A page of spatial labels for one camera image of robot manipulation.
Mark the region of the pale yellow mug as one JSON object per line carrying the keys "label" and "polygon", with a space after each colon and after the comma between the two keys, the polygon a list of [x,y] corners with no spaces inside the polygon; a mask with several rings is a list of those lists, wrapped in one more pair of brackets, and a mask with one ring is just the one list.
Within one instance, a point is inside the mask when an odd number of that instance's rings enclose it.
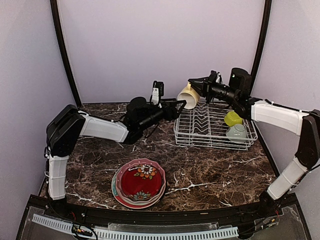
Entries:
{"label": "pale yellow mug", "polygon": [[178,101],[186,101],[186,105],[184,106],[184,108],[187,110],[194,109],[199,102],[199,99],[200,95],[192,88],[190,82],[177,96]]}

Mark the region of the lime green cup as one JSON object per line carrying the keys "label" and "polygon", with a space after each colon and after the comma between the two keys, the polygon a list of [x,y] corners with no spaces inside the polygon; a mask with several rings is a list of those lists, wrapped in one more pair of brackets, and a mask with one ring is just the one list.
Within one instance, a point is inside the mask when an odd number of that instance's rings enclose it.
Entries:
{"label": "lime green cup", "polygon": [[243,119],[235,112],[235,111],[229,111],[225,116],[224,116],[224,122],[227,126],[233,127],[237,124],[242,125],[243,124]]}

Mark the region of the pale green glass cup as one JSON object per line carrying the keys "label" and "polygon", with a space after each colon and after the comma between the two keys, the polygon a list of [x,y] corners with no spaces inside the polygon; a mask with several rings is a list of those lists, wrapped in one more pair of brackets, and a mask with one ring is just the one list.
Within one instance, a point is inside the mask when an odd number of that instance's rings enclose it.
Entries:
{"label": "pale green glass cup", "polygon": [[231,126],[225,133],[226,137],[234,143],[245,143],[247,140],[247,130],[242,124]]}

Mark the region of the pink dotted bowl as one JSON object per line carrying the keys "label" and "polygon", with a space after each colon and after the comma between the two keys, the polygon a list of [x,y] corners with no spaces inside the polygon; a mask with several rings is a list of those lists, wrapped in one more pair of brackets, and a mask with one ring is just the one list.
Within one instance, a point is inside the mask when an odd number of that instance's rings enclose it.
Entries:
{"label": "pink dotted bowl", "polygon": [[[132,166],[135,165],[139,165],[139,164],[148,164],[148,165],[152,165],[155,168],[157,168],[159,170],[159,172],[162,175],[162,184],[166,184],[167,185],[167,181],[166,181],[166,172],[165,170],[156,162],[147,158],[141,158],[141,159],[134,159],[126,164],[124,164],[119,170],[119,174],[117,175],[118,179],[120,180],[120,183],[116,184],[118,189],[121,189],[121,177],[122,175],[125,173],[126,170],[128,170],[129,168],[131,168]],[[125,194],[123,193],[123,190],[121,189],[120,191],[120,196],[121,197],[127,197],[125,196]]]}

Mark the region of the striped rim cream plate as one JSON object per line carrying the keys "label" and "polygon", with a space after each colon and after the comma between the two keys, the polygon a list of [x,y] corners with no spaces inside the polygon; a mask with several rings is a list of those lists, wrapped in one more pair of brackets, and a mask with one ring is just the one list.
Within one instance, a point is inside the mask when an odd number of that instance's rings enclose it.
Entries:
{"label": "striped rim cream plate", "polygon": [[164,189],[163,194],[161,195],[159,200],[162,200],[165,197],[166,192],[167,192],[167,188]]}

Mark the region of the small red flower plate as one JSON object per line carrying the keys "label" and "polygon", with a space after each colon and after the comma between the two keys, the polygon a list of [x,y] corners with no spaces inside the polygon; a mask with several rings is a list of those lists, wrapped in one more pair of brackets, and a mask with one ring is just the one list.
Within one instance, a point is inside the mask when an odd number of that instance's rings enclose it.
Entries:
{"label": "small red flower plate", "polygon": [[160,171],[150,164],[130,167],[121,177],[120,187],[131,201],[148,201],[157,195],[163,185]]}

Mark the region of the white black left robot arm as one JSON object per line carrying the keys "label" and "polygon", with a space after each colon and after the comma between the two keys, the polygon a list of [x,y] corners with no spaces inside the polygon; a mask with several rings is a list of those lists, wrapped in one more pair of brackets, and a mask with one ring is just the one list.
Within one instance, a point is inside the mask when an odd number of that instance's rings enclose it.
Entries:
{"label": "white black left robot arm", "polygon": [[116,121],[67,105],[46,127],[44,157],[48,162],[47,192],[53,200],[51,210],[60,218],[67,218],[71,213],[70,206],[62,199],[66,197],[67,162],[80,136],[133,145],[143,137],[144,131],[160,121],[176,120],[186,104],[186,100],[175,98],[153,104],[144,97],[135,97],[126,106],[125,114]]}

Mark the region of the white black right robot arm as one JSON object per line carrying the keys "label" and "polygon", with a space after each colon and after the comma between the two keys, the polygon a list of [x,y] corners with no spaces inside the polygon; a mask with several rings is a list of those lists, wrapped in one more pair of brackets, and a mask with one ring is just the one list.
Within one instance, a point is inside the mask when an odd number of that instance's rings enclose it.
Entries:
{"label": "white black right robot arm", "polygon": [[320,112],[295,109],[250,96],[251,75],[242,68],[231,70],[229,83],[222,83],[221,75],[211,71],[209,76],[190,78],[190,86],[207,103],[218,99],[228,103],[242,118],[267,123],[299,136],[297,152],[292,162],[265,190],[262,201],[255,205],[255,213],[266,217],[280,199],[313,169],[319,167],[320,159]]}

